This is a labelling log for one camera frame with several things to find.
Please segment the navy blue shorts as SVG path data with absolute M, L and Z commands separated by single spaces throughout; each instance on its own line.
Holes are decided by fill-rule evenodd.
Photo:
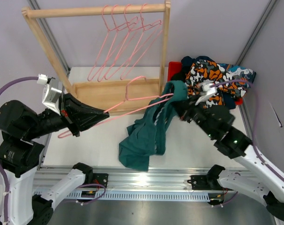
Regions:
M 208 56 L 198 56 L 196 58 L 191 58 L 190 56 L 185 56 L 181 59 L 181 64 L 182 64 L 182 69 L 181 69 L 181 73 L 185 74 L 182 75 L 182 81 L 185 81 L 186 75 L 188 74 L 188 72 L 190 71 L 190 68 L 192 66 L 192 64 L 196 61 L 199 60 L 208 60 L 208 61 L 212 61 L 214 62 L 210 57 Z M 224 99 L 224 103 L 225 105 L 231 110 L 231 109 L 235 109 L 236 108 L 236 103 L 234 101 L 234 98 L 231 97 L 229 94 L 224 93 L 223 94 L 223 99 Z

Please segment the orange camouflage shorts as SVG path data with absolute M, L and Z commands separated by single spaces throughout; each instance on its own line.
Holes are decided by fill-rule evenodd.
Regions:
M 185 84 L 187 86 L 188 95 L 192 96 L 200 94 L 199 84 L 202 82 L 212 81 L 214 84 L 221 83 L 224 74 L 225 69 L 220 66 L 220 63 L 208 60 L 199 60 L 194 62 L 190 68 L 190 71 L 186 75 Z M 223 99 L 224 93 L 227 93 L 231 97 L 233 97 L 237 105 L 237 103 L 242 100 L 247 91 L 241 91 L 238 93 L 236 93 L 235 91 L 224 92 L 217 87 L 217 93 L 204 103 L 204 107 L 208 108 L 214 105 L 226 106 Z

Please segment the black shorts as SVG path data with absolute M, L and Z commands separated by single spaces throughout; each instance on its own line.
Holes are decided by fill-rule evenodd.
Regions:
M 185 72 L 178 72 L 171 77 L 171 81 L 186 81 L 186 73 Z

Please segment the blue orange patterned shorts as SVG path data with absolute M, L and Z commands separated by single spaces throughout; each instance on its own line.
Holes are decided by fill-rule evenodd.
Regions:
M 256 72 L 251 69 L 226 63 L 221 63 L 220 66 L 225 69 L 225 74 L 223 75 L 221 82 L 230 80 L 247 80 L 248 82 L 253 83 L 255 80 Z M 241 91 L 247 91 L 250 86 L 246 83 L 233 82 L 222 86 L 219 85 L 218 88 L 224 92 L 235 91 L 238 93 Z

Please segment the pink hanger of green shorts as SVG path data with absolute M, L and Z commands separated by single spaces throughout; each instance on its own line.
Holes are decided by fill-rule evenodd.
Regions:
M 75 83 L 77 99 L 89 106 L 104 110 L 110 118 L 98 125 L 147 109 L 158 98 L 159 103 L 169 100 L 172 93 L 162 94 L 159 79 L 138 76 L 132 80 Z

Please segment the green shorts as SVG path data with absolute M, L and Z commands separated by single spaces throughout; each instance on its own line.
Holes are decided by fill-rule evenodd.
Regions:
M 149 102 L 143 117 L 127 127 L 128 136 L 119 143 L 119 162 L 136 171 L 147 171 L 152 155 L 164 155 L 166 132 L 177 116 L 175 102 L 187 99 L 187 87 L 183 81 L 167 82 L 163 95 Z

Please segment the pink hanger of black shorts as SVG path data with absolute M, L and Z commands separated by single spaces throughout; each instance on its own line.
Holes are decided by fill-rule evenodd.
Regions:
M 141 27 L 139 29 L 136 29 L 136 31 L 138 30 L 142 30 L 141 31 L 141 35 L 140 35 L 140 38 L 138 39 L 138 42 L 132 52 L 132 54 L 130 55 L 130 57 L 125 61 L 126 63 L 126 66 L 125 66 L 125 69 L 123 70 L 123 72 L 121 73 L 120 75 L 120 80 L 124 80 L 129 72 L 135 67 L 135 65 L 140 61 L 140 59 L 145 55 L 145 53 L 148 51 L 148 49 L 153 45 L 153 43 L 156 41 L 156 39 L 159 37 L 159 35 L 162 33 L 162 31 L 160 30 L 160 28 L 162 27 L 162 21 L 161 20 L 157 20 L 157 21 L 154 21 L 153 23 L 149 23 L 147 25 L 144 24 L 144 18 L 142 16 L 143 14 L 143 9 L 144 7 L 147 6 L 147 3 L 143 4 L 141 9 L 140 9 L 140 23 L 141 23 Z M 153 32 L 144 40 L 143 43 L 140 44 L 144 34 L 146 34 L 146 32 L 148 30 L 153 30 Z M 143 51 L 143 53 L 140 55 L 140 57 L 136 60 L 136 62 L 131 66 L 130 70 L 128 72 L 126 72 L 127 70 L 127 67 L 130 65 L 131 61 L 132 61 L 132 58 L 138 53 L 138 51 L 143 48 L 146 43 L 148 42 L 148 40 L 150 40 L 154 35 L 156 35 L 152 42 L 148 45 L 148 47 Z

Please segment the pink hanger of patterned shorts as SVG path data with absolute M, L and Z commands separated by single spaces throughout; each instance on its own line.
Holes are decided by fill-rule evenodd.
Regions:
M 126 21 L 128 33 L 127 33 L 126 37 L 124 38 L 124 40 L 122 42 L 122 46 L 120 47 L 118 54 L 115 57 L 115 61 L 113 62 L 113 64 L 109 67 L 109 69 L 106 71 L 106 73 L 103 76 L 103 79 L 105 79 L 105 80 L 109 80 L 119 69 L 121 69 L 126 64 L 124 62 L 114 73 L 112 73 L 110 76 L 108 76 L 108 73 L 111 70 L 111 68 L 115 66 L 116 61 L 119 59 L 119 57 L 122 55 L 122 53 L 126 50 L 126 48 L 131 43 L 131 41 L 135 38 L 136 34 L 140 31 L 140 30 L 136 31 L 136 29 L 139 29 L 141 27 L 140 16 L 134 17 L 134 22 L 129 22 L 127 20 L 126 11 L 127 11 L 127 8 L 129 6 L 130 6 L 130 4 L 125 7 L 125 10 L 123 12 L 123 15 L 124 15 L 124 18 L 125 18 L 125 21 Z

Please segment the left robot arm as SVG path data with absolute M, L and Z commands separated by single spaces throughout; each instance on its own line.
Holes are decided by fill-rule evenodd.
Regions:
M 44 149 L 35 139 L 64 128 L 78 137 L 108 117 L 108 112 L 81 103 L 71 94 L 59 95 L 41 113 L 18 100 L 6 102 L 0 108 L 0 166 L 9 189 L 0 225 L 46 225 L 68 194 L 79 186 L 89 187 L 94 181 L 93 169 L 77 163 L 50 190 L 34 194 L 34 176 Z

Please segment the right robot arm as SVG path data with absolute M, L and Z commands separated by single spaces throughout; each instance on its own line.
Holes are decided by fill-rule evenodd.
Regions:
M 235 116 L 223 105 L 203 108 L 194 98 L 174 104 L 182 121 L 194 121 L 213 140 L 217 150 L 248 169 L 259 180 L 249 180 L 214 165 L 206 174 L 211 189 L 228 188 L 246 195 L 266 207 L 267 211 L 284 221 L 284 172 L 268 160 L 253 141 L 232 124 Z

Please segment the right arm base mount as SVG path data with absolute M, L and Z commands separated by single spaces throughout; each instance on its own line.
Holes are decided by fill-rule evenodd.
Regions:
M 219 186 L 209 179 L 206 175 L 191 175 L 187 180 L 192 190 L 219 190 Z

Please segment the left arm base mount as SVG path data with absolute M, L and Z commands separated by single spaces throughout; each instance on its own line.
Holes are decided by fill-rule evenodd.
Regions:
M 107 187 L 108 177 L 108 173 L 94 173 L 92 177 L 88 178 L 86 184 L 101 184 Z

